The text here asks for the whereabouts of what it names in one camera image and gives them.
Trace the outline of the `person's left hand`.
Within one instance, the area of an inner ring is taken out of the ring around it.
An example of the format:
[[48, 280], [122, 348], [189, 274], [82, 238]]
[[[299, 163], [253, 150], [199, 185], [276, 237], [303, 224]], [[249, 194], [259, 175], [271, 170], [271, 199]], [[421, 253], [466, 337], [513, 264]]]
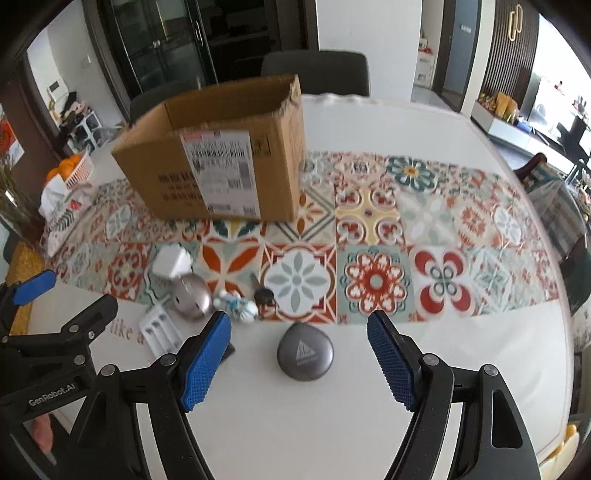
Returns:
[[48, 454], [53, 445], [50, 416], [43, 414], [32, 421], [31, 435], [43, 454]]

